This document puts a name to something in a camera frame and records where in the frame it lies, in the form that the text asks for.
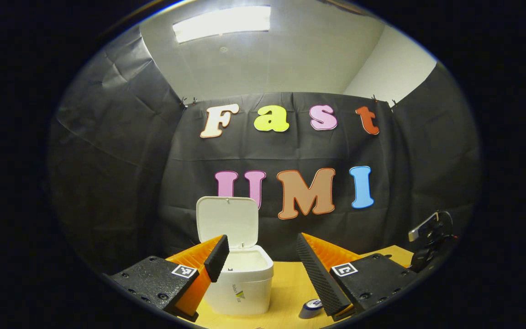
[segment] foam letter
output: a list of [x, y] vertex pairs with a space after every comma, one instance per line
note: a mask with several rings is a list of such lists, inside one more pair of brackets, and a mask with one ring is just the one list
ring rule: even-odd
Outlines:
[[288, 113], [281, 106], [263, 106], [259, 108], [257, 114], [260, 115], [255, 119], [255, 128], [259, 131], [274, 130], [279, 133], [288, 130]]
[[312, 106], [310, 109], [311, 126], [315, 130], [334, 129], [338, 125], [338, 121], [332, 113], [334, 110], [330, 106]]
[[336, 171], [332, 168], [322, 168], [316, 172], [311, 186], [308, 188], [297, 170], [286, 170], [277, 174], [277, 179], [284, 185], [284, 208], [277, 215], [280, 219], [291, 219], [298, 216], [294, 201], [298, 203], [301, 212], [307, 215], [314, 201], [314, 214], [327, 214], [334, 210], [332, 204], [332, 178]]
[[372, 119], [374, 119], [374, 113], [369, 111], [369, 108], [363, 106], [357, 109], [357, 114], [361, 116], [361, 123], [363, 123], [363, 128], [367, 133], [371, 135], [376, 135], [379, 133], [379, 127], [376, 127], [372, 124]]
[[234, 171], [219, 171], [215, 178], [219, 181], [219, 196], [234, 196], [234, 181], [238, 174]]
[[356, 209], [367, 208], [374, 204], [369, 188], [369, 173], [371, 167], [361, 166], [350, 169], [350, 174], [354, 177], [355, 199], [352, 207]]
[[249, 198], [257, 202], [257, 207], [261, 208], [261, 181], [267, 177], [265, 171], [253, 170], [245, 173], [245, 178], [249, 181]]
[[200, 133], [202, 138], [219, 137], [223, 131], [219, 129], [219, 124], [223, 127], [227, 127], [230, 123], [230, 113], [238, 113], [238, 104], [230, 104], [227, 106], [214, 106], [206, 110], [208, 112], [208, 118], [206, 119], [206, 126], [204, 131]]

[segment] white plastic container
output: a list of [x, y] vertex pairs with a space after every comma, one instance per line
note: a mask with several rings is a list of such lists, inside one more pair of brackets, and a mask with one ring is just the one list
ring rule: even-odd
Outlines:
[[259, 209], [252, 198], [205, 196], [196, 203], [201, 242], [226, 234], [229, 253], [217, 283], [204, 300], [225, 315], [262, 314], [269, 310], [273, 261], [261, 246]]

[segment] small canister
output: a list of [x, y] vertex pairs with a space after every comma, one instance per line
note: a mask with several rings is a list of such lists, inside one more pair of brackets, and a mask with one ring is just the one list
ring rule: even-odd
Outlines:
[[300, 318], [313, 318], [322, 311], [322, 302], [319, 299], [312, 299], [301, 307]]

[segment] wooden table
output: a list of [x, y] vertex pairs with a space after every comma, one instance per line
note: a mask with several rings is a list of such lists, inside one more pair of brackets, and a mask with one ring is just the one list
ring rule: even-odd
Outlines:
[[[391, 260], [405, 267], [411, 264], [412, 252], [398, 246], [390, 246], [374, 253], [391, 255]], [[298, 317], [301, 306], [308, 300], [318, 298], [301, 262], [274, 262], [269, 311], [254, 316], [225, 316], [216, 314], [202, 300], [198, 306], [196, 325], [209, 329], [317, 329], [334, 324], [324, 311], [311, 319]]]

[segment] fluorescent light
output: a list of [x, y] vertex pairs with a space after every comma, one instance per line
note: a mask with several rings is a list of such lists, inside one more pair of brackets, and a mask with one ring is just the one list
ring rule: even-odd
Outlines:
[[195, 16], [173, 25], [178, 43], [232, 32], [269, 31], [270, 6], [224, 9]]

